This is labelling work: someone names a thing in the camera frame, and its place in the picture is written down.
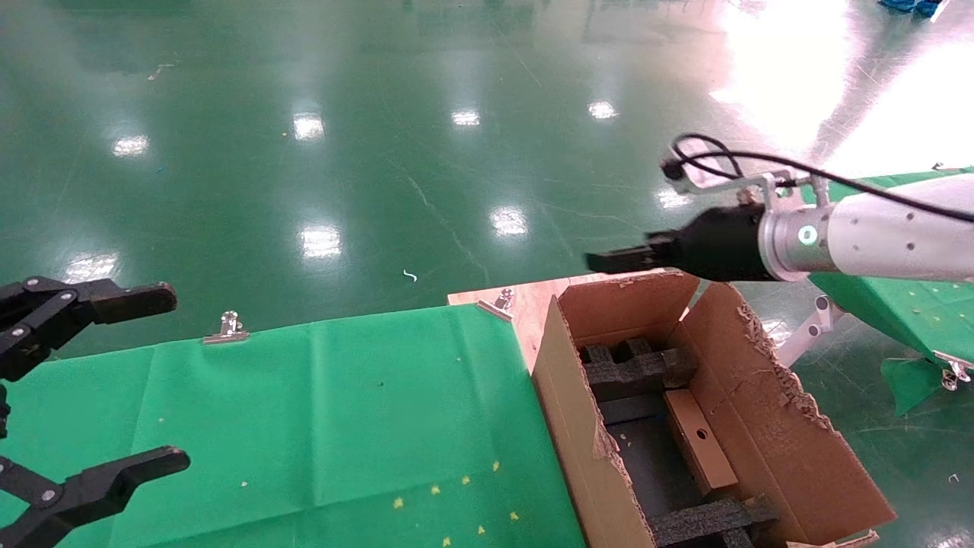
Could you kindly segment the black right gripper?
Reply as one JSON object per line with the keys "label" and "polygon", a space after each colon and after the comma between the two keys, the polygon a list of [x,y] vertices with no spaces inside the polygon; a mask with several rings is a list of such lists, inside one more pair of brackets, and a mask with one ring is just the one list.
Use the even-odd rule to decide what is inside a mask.
{"label": "black right gripper", "polygon": [[766,280],[759,252],[759,223],[765,205],[714,207],[682,228],[650,233],[647,245],[587,253],[587,269],[603,274],[676,268],[713,282]]}

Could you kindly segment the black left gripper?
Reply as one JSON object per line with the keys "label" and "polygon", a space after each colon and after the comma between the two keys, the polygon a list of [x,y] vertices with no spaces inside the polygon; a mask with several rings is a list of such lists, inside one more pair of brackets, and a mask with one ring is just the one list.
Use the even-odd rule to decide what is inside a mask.
{"label": "black left gripper", "polygon": [[[90,325],[112,325],[177,308],[171,285],[122,288],[111,279],[63,283],[28,278],[1,288],[1,377],[20,381]],[[8,392],[0,386],[0,439],[8,437]],[[69,476],[62,483],[1,458],[1,489],[27,510],[1,530],[4,547],[55,547],[73,530],[115,516],[135,491],[189,468],[174,445],[139,452]]]}

